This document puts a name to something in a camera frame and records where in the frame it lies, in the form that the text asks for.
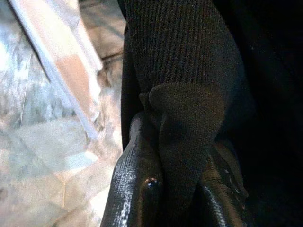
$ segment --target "knit fabric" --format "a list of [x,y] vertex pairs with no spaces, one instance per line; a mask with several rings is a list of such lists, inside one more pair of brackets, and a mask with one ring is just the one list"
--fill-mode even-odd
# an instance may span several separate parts
[[125,100],[138,96],[132,81],[141,92],[137,108],[143,106],[159,130],[165,186],[160,222],[185,226],[205,154],[244,76],[241,57],[210,0],[125,0],[123,6],[128,30],[122,120],[132,114]]

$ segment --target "floor tile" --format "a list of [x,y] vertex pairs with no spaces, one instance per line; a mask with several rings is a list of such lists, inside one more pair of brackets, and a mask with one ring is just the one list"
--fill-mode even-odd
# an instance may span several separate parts
[[51,203],[27,207],[5,218],[0,217],[1,227],[51,227],[66,211]]
[[65,186],[64,209],[71,211],[83,206],[92,197],[110,185],[113,166],[107,161],[97,160],[76,174]]
[[20,138],[0,130],[0,217],[48,201],[61,187],[52,170]]
[[90,39],[101,58],[122,52],[125,20],[116,0],[81,10]]

